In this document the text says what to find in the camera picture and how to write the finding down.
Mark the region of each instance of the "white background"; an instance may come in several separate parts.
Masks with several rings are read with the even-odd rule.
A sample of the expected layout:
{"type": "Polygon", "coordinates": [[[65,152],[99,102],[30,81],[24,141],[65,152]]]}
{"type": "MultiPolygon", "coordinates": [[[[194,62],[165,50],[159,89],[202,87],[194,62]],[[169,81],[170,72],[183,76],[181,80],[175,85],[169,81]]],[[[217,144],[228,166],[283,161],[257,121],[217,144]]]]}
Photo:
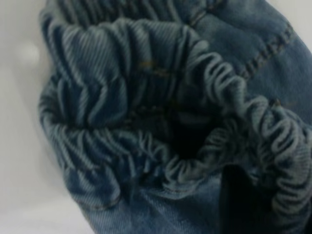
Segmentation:
{"type": "MultiPolygon", "coordinates": [[[[43,0],[0,0],[0,234],[92,234],[67,194],[38,124],[49,64],[43,0]]],[[[312,2],[271,0],[312,49],[312,2]]]]}

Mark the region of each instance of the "blue denim fabric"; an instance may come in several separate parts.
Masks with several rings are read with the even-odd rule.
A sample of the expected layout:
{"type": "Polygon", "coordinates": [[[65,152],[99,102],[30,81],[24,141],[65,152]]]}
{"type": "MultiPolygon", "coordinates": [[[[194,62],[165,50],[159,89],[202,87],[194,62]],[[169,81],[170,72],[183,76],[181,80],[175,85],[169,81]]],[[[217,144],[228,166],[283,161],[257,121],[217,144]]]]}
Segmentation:
{"type": "Polygon", "coordinates": [[[40,121],[98,234],[217,234],[220,170],[311,215],[312,56],[264,0],[48,0],[40,121]]]}

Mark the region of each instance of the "faded denim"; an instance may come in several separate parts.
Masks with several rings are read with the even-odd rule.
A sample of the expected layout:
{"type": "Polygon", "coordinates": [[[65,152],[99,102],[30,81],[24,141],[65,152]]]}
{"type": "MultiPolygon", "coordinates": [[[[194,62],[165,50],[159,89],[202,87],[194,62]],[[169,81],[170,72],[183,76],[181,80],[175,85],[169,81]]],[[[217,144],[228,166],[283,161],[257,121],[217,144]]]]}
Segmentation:
{"type": "Polygon", "coordinates": [[[39,103],[97,234],[217,234],[239,164],[281,233],[311,215],[312,56],[264,0],[48,0],[39,103]]]}

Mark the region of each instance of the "denim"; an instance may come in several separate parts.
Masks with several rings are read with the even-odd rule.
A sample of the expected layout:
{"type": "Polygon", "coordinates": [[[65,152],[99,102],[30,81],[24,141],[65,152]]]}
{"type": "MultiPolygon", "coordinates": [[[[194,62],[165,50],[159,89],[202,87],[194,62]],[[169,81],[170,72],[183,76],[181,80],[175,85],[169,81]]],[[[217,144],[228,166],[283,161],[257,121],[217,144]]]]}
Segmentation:
{"type": "Polygon", "coordinates": [[[221,234],[280,233],[270,197],[265,197],[239,166],[228,165],[222,171],[219,211],[221,234]]]}
{"type": "Polygon", "coordinates": [[[217,234],[245,168],[280,233],[312,196],[312,55],[264,0],[48,0],[39,117],[97,234],[217,234]]]}

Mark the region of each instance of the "stitching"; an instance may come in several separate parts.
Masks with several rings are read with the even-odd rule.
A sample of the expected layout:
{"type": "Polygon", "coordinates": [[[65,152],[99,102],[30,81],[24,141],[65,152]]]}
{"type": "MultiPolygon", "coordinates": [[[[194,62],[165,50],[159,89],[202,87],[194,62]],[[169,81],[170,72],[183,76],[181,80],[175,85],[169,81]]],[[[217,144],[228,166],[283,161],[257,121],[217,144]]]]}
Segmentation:
{"type": "Polygon", "coordinates": [[[264,50],[260,51],[255,58],[246,63],[244,70],[240,73],[240,76],[247,80],[250,79],[268,62],[268,60],[270,60],[274,55],[280,53],[285,46],[292,41],[294,35],[294,30],[288,23],[286,30],[282,34],[272,39],[271,42],[266,45],[264,50]]]}
{"type": "Polygon", "coordinates": [[[87,205],[85,202],[82,202],[80,200],[76,200],[76,199],[74,199],[74,200],[80,206],[82,206],[82,208],[92,210],[92,211],[104,211],[104,210],[107,210],[107,209],[111,208],[112,206],[115,206],[116,204],[118,204],[121,200],[121,195],[119,195],[116,199],[114,199],[113,201],[111,201],[107,205],[101,205],[101,206],[90,206],[90,205],[87,205]]]}
{"type": "Polygon", "coordinates": [[[204,9],[198,12],[192,19],[190,20],[189,26],[194,27],[202,18],[204,18],[209,11],[214,10],[217,6],[223,3],[224,0],[216,0],[213,4],[207,5],[207,9],[204,9]]]}
{"type": "Polygon", "coordinates": [[[224,0],[216,0],[213,4],[208,5],[208,10],[214,10],[217,6],[223,3],[224,0]]]}
{"type": "Polygon", "coordinates": [[[189,192],[194,191],[194,189],[175,190],[175,189],[170,189],[170,188],[167,188],[167,187],[164,187],[164,190],[165,190],[165,191],[168,191],[168,192],[170,192],[170,193],[175,193],[175,194],[185,194],[185,193],[189,193],[189,192]]]}
{"type": "Polygon", "coordinates": [[[148,117],[155,117],[155,116],[166,117],[165,109],[163,106],[152,106],[152,107],[142,106],[130,112],[129,117],[126,120],[124,120],[121,126],[127,129],[132,128],[133,122],[137,119],[137,117],[144,118],[144,116],[146,115],[148,115],[148,117]]]}
{"type": "Polygon", "coordinates": [[[176,73],[184,73],[185,70],[184,69],[168,70],[168,69],[157,66],[157,63],[154,61],[144,61],[144,62],[139,63],[138,70],[134,73],[137,73],[137,72],[144,72],[144,73],[156,75],[162,78],[170,78],[174,76],[176,73]],[[152,72],[146,72],[143,70],[144,68],[151,68],[152,72]]]}

